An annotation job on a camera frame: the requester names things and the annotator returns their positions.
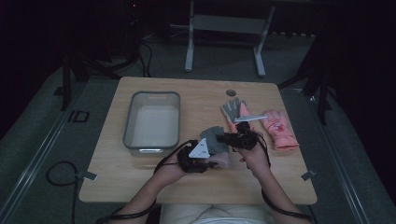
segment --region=person's left hand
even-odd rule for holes
[[[177,152],[163,163],[158,171],[153,175],[156,182],[163,188],[177,182],[181,177],[187,175],[177,164]]]

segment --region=person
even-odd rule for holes
[[[245,150],[240,148],[235,148],[235,150],[242,156],[242,159],[240,161],[245,162],[253,176],[258,179],[262,187],[262,191],[272,202],[272,204],[288,212],[297,214],[301,213],[297,206],[292,203],[288,195],[281,188],[276,178],[272,174],[266,154],[264,150],[262,150],[260,144],[257,144],[251,150]],[[169,157],[164,164],[167,165],[161,166],[157,170],[157,172],[146,182],[146,184],[136,193],[132,200],[129,201],[120,211],[118,211],[117,215],[135,214],[145,211],[151,205],[153,205],[153,202],[155,202],[158,194],[161,192],[162,189],[177,182],[180,178],[187,175],[187,173],[183,172],[181,168],[177,165],[176,153]],[[184,207],[184,211],[190,211],[189,214],[183,214],[183,210],[180,211],[179,209],[163,209],[162,218],[164,218],[164,220],[161,220],[161,223],[310,223],[308,219],[283,215],[275,211],[274,209],[270,209],[271,216],[267,216],[265,215],[266,206],[223,205],[223,207],[226,207],[226,209],[224,210],[228,209],[230,211],[237,211],[240,215],[244,212],[247,213],[247,215],[239,217],[227,217],[221,214],[222,212],[227,213],[227,211],[224,211],[220,208],[217,209],[215,206],[205,206],[207,205],[181,205],[181,207]],[[201,207],[203,211],[197,211],[197,207]],[[183,215],[184,219],[177,217],[177,215]],[[147,218],[148,214],[133,219],[111,220],[110,223],[146,223]]]

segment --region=cloth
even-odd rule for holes
[[[192,222],[192,224],[266,224],[261,220],[239,217],[211,217]]]
[[[228,168],[230,163],[229,148],[216,140],[216,134],[224,134],[224,128],[215,126],[204,130],[200,134],[201,138],[206,138],[207,149],[210,154],[205,162],[216,162],[215,167]]]
[[[228,126],[230,128],[230,133],[237,133],[236,130],[236,118],[249,116],[248,106],[246,101],[240,101],[238,97],[235,97],[232,100],[227,101],[224,105],[221,106],[221,110],[224,116],[227,119]]]
[[[281,110],[267,110],[262,113],[267,116],[266,119],[261,119],[262,125],[273,137],[276,150],[293,150],[299,146],[293,133],[288,128],[288,120],[285,112]]]
[[[270,208],[247,204],[163,204],[160,224],[275,223]]]

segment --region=white triangular object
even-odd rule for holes
[[[207,149],[206,138],[203,138],[201,142],[190,152],[190,158],[197,158],[197,159],[207,159],[210,157],[209,151]]]

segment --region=pink glove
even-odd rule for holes
[[[266,119],[261,119],[262,125],[273,137],[276,150],[293,150],[299,146],[296,138],[287,127],[288,120],[283,111],[266,110],[262,113],[267,116]]]

